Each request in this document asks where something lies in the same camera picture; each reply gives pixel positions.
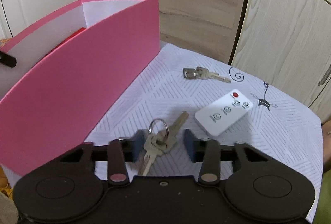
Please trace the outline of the silver key bunch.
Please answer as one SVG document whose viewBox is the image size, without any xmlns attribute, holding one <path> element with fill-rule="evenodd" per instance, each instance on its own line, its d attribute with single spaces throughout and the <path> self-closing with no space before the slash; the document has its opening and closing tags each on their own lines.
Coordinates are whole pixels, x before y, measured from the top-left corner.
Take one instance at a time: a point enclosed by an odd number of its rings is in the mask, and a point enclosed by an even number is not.
<svg viewBox="0 0 331 224">
<path fill-rule="evenodd" d="M 165 120 L 161 118 L 155 118 L 152 120 L 149 125 L 147 139 L 144 143 L 145 155 L 143 158 L 143 164 L 139 169 L 139 176 L 147 176 L 157 157 L 171 151 L 177 143 L 177 134 L 188 119 L 188 116 L 189 114 L 187 111 L 182 112 L 172 125 L 168 125 Z M 155 134 L 153 128 L 158 122 L 163 124 L 164 129 Z"/>
</svg>

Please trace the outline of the small white fan remote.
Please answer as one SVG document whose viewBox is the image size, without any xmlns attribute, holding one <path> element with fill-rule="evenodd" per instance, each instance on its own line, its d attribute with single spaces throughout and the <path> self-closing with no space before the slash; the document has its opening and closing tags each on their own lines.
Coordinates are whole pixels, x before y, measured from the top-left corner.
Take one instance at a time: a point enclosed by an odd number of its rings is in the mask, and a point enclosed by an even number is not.
<svg viewBox="0 0 331 224">
<path fill-rule="evenodd" d="M 212 137 L 221 135 L 254 107 L 253 102 L 234 89 L 195 113 L 195 119 Z"/>
</svg>

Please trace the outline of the pink cardboard box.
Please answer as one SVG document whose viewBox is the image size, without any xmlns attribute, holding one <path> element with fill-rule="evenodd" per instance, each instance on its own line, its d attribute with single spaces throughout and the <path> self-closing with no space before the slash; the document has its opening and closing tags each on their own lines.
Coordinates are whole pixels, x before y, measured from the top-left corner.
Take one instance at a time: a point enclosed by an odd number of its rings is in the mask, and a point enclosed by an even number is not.
<svg viewBox="0 0 331 224">
<path fill-rule="evenodd" d="M 1 51 L 17 65 L 1 64 L 1 164 L 25 175 L 81 144 L 159 39 L 158 0 L 77 0 L 10 39 Z"/>
</svg>

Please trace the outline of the white patterned table cloth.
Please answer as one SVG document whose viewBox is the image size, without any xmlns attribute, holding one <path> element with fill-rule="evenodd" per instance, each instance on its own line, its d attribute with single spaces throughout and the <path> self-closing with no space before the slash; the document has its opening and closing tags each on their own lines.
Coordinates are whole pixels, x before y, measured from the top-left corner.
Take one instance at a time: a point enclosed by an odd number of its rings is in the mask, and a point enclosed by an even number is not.
<svg viewBox="0 0 331 224">
<path fill-rule="evenodd" d="M 205 117 L 196 113 L 237 90 L 252 105 L 242 118 L 226 123 L 229 104 Z M 172 124 L 182 112 L 182 129 L 221 144 L 246 142 L 305 175 L 317 192 L 323 170 L 321 121 L 308 107 L 267 82 L 204 55 L 166 44 L 104 114 L 87 140 L 104 145 L 132 136 L 155 121 L 153 131 Z"/>
</svg>

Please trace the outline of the red patterned box liner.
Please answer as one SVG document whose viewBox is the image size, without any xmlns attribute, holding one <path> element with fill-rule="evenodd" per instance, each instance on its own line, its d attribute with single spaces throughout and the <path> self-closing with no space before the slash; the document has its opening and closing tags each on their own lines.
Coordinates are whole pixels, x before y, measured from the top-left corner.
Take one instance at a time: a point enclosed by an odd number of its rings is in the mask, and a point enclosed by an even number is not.
<svg viewBox="0 0 331 224">
<path fill-rule="evenodd" d="M 84 30 L 86 30 L 85 27 L 81 27 L 80 29 L 78 29 L 77 31 L 75 31 L 74 33 L 72 33 L 70 36 L 68 36 L 66 39 L 64 39 L 63 41 L 61 41 L 56 48 L 58 48 L 59 46 L 61 46 L 62 44 L 64 44 L 65 42 L 69 41 L 70 39 L 74 38 L 75 36 L 77 36 L 79 33 L 83 32 Z"/>
</svg>

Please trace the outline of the light wood wardrobe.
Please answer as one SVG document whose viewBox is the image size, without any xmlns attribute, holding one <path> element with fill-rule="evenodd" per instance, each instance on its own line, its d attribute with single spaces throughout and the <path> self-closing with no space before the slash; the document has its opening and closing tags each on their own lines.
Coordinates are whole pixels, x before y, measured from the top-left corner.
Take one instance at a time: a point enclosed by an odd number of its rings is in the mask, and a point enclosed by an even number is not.
<svg viewBox="0 0 331 224">
<path fill-rule="evenodd" d="M 330 0 L 249 0 L 232 64 L 330 117 Z"/>
</svg>

